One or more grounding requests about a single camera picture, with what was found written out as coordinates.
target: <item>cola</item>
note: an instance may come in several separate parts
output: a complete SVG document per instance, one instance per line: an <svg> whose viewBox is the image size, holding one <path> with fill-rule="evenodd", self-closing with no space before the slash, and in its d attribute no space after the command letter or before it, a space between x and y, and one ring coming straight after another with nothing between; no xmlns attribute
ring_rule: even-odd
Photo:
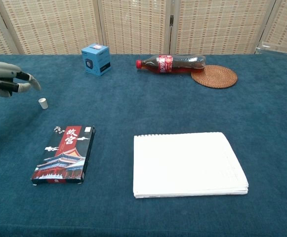
<svg viewBox="0 0 287 237"><path fill-rule="evenodd" d="M206 66L203 55L155 55L146 60L137 60L138 69L154 73L186 73L202 71Z"/></svg>

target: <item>book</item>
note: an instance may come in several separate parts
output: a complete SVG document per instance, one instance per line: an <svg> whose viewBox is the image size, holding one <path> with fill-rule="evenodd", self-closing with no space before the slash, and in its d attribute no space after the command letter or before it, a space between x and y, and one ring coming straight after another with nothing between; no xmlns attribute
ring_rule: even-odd
<svg viewBox="0 0 287 237"><path fill-rule="evenodd" d="M31 177L33 184L82 183L94 134L94 126L56 126Z"/></svg>
<svg viewBox="0 0 287 237"><path fill-rule="evenodd" d="M247 194L248 182L221 132L134 136L135 198Z"/></svg>

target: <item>robotic hand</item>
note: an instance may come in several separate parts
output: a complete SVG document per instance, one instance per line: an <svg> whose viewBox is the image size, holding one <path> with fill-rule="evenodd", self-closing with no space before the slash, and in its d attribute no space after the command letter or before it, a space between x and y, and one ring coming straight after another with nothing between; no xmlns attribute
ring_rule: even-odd
<svg viewBox="0 0 287 237"><path fill-rule="evenodd" d="M26 80L28 83L14 83L13 79ZM30 74L24 73L19 67L0 62L0 96L10 97L13 92L26 92L33 87L41 90L39 82Z"/></svg>

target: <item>small white cup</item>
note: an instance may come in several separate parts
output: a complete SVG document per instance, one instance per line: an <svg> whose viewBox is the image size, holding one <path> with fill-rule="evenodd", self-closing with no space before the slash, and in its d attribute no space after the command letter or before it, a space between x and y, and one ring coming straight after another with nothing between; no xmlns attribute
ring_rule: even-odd
<svg viewBox="0 0 287 237"><path fill-rule="evenodd" d="M48 108L48 104L47 104L45 98L41 98L41 99L39 99L38 101L39 101L39 104L41 105L41 107L42 107L44 110Z"/></svg>

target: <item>red bottle cap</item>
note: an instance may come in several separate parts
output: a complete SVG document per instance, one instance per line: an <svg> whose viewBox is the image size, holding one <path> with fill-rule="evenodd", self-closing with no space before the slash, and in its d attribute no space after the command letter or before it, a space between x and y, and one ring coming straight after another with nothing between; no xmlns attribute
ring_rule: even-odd
<svg viewBox="0 0 287 237"><path fill-rule="evenodd" d="M142 63L141 60L137 60L137 61L135 62L135 65L137 66L138 69L141 68L141 63Z"/></svg>

